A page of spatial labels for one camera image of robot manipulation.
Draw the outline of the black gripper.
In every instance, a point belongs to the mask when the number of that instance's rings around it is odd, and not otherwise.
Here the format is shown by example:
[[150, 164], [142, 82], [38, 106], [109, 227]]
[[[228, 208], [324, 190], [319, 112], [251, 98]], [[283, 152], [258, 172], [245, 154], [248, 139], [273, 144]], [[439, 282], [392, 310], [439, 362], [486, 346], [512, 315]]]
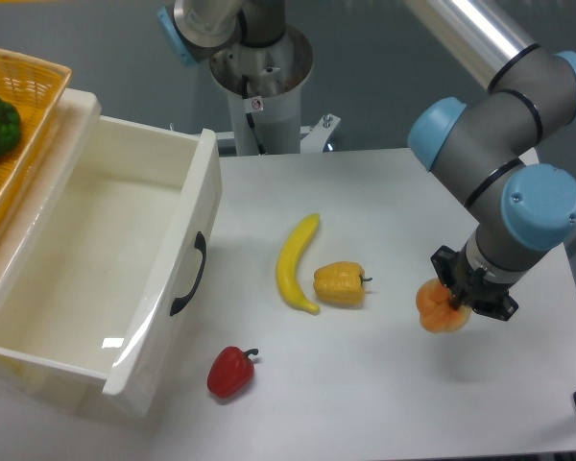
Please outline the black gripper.
[[485, 279], [481, 266], [471, 267], [465, 249], [455, 252], [442, 245], [430, 257], [441, 284], [450, 290], [448, 305], [458, 310], [466, 305], [478, 315], [508, 321], [518, 310], [518, 303], [510, 296], [510, 283], [496, 283]]

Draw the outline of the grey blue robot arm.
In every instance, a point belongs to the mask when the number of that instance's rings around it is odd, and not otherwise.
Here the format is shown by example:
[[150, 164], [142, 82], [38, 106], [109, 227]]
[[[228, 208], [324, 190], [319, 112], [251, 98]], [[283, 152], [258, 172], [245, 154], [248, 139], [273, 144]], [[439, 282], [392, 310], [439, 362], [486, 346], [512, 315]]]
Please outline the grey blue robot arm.
[[[468, 107], [445, 98], [414, 123], [416, 158], [477, 220], [460, 251], [432, 255], [452, 309], [500, 321], [511, 288], [576, 228], [576, 181], [523, 153], [576, 119], [576, 53], [543, 50], [491, 1], [411, 1], [412, 14], [487, 91]], [[178, 59], [208, 61], [227, 97], [240, 155], [314, 153], [321, 120], [300, 131], [300, 89], [311, 73], [307, 38], [281, 1], [174, 1], [157, 13]]]

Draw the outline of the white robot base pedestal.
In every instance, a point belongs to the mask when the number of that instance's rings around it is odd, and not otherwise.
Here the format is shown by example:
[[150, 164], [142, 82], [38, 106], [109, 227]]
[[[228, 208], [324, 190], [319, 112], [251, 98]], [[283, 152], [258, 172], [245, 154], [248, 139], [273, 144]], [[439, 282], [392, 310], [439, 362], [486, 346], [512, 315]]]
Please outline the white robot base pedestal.
[[238, 156], [316, 154], [332, 148], [340, 117], [326, 113], [313, 125], [301, 124], [301, 91], [312, 69], [311, 44], [292, 26], [269, 47], [237, 43], [211, 58], [211, 75], [227, 96]]

